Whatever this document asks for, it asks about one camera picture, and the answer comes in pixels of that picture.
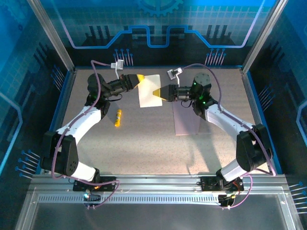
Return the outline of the aluminium mounting rail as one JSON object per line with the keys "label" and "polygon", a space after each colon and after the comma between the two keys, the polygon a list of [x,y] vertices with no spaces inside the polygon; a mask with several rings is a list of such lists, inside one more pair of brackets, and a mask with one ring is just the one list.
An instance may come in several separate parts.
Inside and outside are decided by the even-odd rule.
{"label": "aluminium mounting rail", "polygon": [[[120,181],[119,190],[131,193],[193,193],[201,192],[197,182],[201,177],[208,174],[179,174],[179,175],[115,175]],[[286,177],[277,175],[275,177],[266,174],[253,174],[252,193],[273,194],[282,190],[288,191]],[[29,190],[37,192],[70,192],[73,183],[69,179],[54,180],[48,174],[35,175],[29,185]]]}

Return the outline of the yellow glue stick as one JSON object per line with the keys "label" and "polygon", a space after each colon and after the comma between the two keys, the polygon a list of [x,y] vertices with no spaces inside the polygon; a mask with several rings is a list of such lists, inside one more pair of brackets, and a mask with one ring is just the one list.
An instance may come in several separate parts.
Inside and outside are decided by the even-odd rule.
{"label": "yellow glue stick", "polygon": [[116,120],[115,120],[115,127],[120,127],[120,122],[121,122],[121,117],[122,117],[122,110],[118,109],[117,110],[117,115],[116,115]]}

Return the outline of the aluminium table side rail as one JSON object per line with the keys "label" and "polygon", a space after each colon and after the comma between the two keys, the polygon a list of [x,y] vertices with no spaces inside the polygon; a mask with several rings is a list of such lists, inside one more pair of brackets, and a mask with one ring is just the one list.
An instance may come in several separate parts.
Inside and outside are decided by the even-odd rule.
{"label": "aluminium table side rail", "polygon": [[[244,88],[245,88],[245,91],[246,91],[246,95],[248,97],[248,102],[249,102],[249,106],[250,106],[250,109],[251,109],[251,112],[252,112],[252,115],[253,115],[253,119],[254,119],[256,124],[262,124],[262,125],[264,125],[265,128],[267,128],[267,124],[264,121],[264,114],[263,114],[262,108],[260,106],[260,101],[259,101],[259,98],[258,98],[258,95],[257,95],[257,92],[256,92],[256,88],[254,86],[254,83],[252,82],[251,77],[249,76],[248,73],[243,73],[243,71],[240,71],[240,74],[241,74],[243,85],[244,85]],[[271,156],[271,159],[270,159],[270,163],[271,163],[272,166],[270,166],[269,163],[266,163],[266,166],[267,166],[267,169],[268,169],[267,171],[265,171],[261,168],[258,168],[257,171],[265,173],[265,174],[270,174],[272,172],[272,170],[275,170],[274,161],[273,161],[275,152],[274,152],[274,146],[272,145],[270,133],[269,133],[268,130],[267,130],[267,133],[268,133],[267,140],[268,140],[268,143],[270,144],[271,153],[272,153],[272,156]]]}
{"label": "aluminium table side rail", "polygon": [[66,114],[68,102],[71,96],[71,91],[74,85],[74,81],[76,78],[77,70],[67,72],[65,77],[62,90],[60,92],[60,96],[58,99],[58,103],[51,121],[51,125],[49,130],[43,135],[43,141],[41,145],[41,160],[39,166],[43,166],[44,160],[46,160],[46,156],[49,156],[50,147],[48,147],[48,135],[53,134],[57,129],[63,127],[64,117]]}

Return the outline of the grey metal panel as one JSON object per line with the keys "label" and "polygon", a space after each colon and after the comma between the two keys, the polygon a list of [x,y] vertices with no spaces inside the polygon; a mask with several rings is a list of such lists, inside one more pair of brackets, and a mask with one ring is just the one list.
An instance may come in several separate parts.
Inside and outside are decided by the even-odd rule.
{"label": "grey metal panel", "polygon": [[95,210],[85,205],[43,201],[33,194],[13,230],[307,230],[286,194],[250,195],[227,209],[196,204],[151,204],[149,197],[131,203],[107,203]]}

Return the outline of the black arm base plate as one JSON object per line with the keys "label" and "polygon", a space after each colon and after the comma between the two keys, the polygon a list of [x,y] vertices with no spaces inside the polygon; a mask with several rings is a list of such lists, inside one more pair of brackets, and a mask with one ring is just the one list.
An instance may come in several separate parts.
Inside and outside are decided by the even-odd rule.
{"label": "black arm base plate", "polygon": [[80,181],[76,181],[73,184],[73,191],[75,192],[112,192],[115,190],[116,183],[114,182],[117,178],[114,176],[100,176],[100,179],[96,183],[106,183],[112,182],[111,184],[106,185],[88,185]]}
{"label": "black arm base plate", "polygon": [[197,185],[201,190],[211,192],[243,192],[243,181],[240,177],[234,180],[226,181],[218,176],[203,176]]}

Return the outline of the aluminium frame post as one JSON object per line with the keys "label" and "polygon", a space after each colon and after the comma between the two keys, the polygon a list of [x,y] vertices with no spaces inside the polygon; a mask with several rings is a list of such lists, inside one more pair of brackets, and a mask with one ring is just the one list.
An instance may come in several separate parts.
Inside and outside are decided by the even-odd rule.
{"label": "aluminium frame post", "polygon": [[274,26],[276,25],[276,22],[281,16],[287,3],[288,3],[288,0],[276,0],[276,3],[274,4],[272,10],[270,11],[265,21],[264,26],[262,27],[254,45],[252,46],[251,50],[249,51],[247,55],[247,58],[245,59],[243,63],[242,73],[244,75],[247,74],[253,62],[255,61],[257,55],[261,51],[264,43],[266,42],[267,38],[271,34]]}
{"label": "aluminium frame post", "polygon": [[51,19],[49,18],[40,0],[26,0],[26,1],[28,2],[36,18],[43,27],[46,35],[48,36],[57,54],[62,60],[64,66],[67,68],[69,72],[73,72],[75,66],[72,62],[72,59],[70,58],[69,53],[67,52],[63,42],[59,37],[59,34],[57,33]]}

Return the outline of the small black connector box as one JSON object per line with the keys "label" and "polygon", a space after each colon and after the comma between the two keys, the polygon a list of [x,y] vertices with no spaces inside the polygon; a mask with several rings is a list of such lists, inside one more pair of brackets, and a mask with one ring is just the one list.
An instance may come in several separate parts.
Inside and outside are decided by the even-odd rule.
{"label": "small black connector box", "polygon": [[218,203],[221,207],[229,208],[235,202],[236,195],[218,195]]}
{"label": "small black connector box", "polygon": [[83,204],[86,207],[91,207],[97,205],[101,201],[100,195],[95,195],[93,193],[85,193],[83,195]]}

